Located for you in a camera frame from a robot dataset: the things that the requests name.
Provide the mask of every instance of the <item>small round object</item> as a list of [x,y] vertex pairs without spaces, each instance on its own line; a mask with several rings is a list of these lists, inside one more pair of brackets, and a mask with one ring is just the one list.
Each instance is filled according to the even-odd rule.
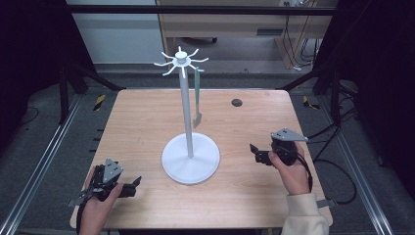
[[241,107],[242,104],[243,104],[242,100],[240,100],[240,99],[233,99],[232,100],[232,105],[235,106],[235,107]]
[[179,51],[175,54],[175,57],[179,64],[184,64],[186,63],[187,53],[184,51]]

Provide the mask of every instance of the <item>black fabric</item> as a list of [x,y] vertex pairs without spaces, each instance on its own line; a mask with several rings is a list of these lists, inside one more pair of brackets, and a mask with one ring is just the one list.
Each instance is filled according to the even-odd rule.
[[[65,0],[49,2],[67,4]],[[9,144],[26,112],[28,98],[58,83],[63,65],[78,63],[96,72],[71,13],[45,11],[45,4],[48,2],[2,1],[0,149]],[[71,75],[72,85],[82,85],[81,74]]]
[[[358,87],[355,98],[360,117],[380,159],[395,169],[413,199],[415,171],[414,164],[411,164],[411,138],[403,136],[413,132],[413,116],[408,104],[412,102],[410,80],[415,65],[414,5],[413,1],[399,4],[387,0],[373,1],[353,29],[336,62],[341,79],[351,80]],[[326,45],[336,44],[339,37],[328,33]]]

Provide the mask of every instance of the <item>white sleeve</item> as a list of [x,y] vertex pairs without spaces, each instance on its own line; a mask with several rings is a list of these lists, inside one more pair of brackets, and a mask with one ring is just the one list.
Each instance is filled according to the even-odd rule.
[[329,222],[318,210],[316,198],[313,193],[287,196],[289,216],[282,235],[329,234]]

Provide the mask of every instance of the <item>tabletop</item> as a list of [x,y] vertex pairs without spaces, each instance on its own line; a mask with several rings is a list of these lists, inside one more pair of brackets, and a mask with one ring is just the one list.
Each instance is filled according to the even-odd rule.
[[[189,91],[191,116],[195,92]],[[232,101],[240,100],[241,106]],[[123,167],[119,183],[142,176],[134,197],[121,198],[107,228],[270,228],[288,216],[287,191],[278,171],[255,162],[250,144],[271,150],[271,132],[284,127],[302,134],[290,95],[284,90],[202,89],[201,123],[194,132],[211,138],[220,152],[212,177],[196,185],[171,179],[161,165],[166,144],[185,132],[179,89],[119,91],[92,165],[107,158]],[[308,148],[300,142],[313,176],[317,200],[324,193]],[[329,223],[328,208],[320,209]],[[70,219],[75,227],[77,207]]]

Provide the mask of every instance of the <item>hand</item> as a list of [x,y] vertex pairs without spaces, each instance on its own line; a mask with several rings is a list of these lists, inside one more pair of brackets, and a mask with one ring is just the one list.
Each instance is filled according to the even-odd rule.
[[[88,187],[93,174],[94,168],[89,171],[88,178],[85,181],[85,188]],[[82,213],[79,235],[101,233],[101,230],[107,222],[108,215],[113,208],[115,200],[122,191],[122,186],[123,184],[118,183],[104,202],[101,202],[94,196],[88,200]]]
[[[297,152],[303,157],[304,149],[299,142],[295,141],[295,144]],[[280,172],[284,187],[291,196],[310,193],[307,172],[298,160],[293,165],[285,165],[273,151],[269,151],[268,157]]]

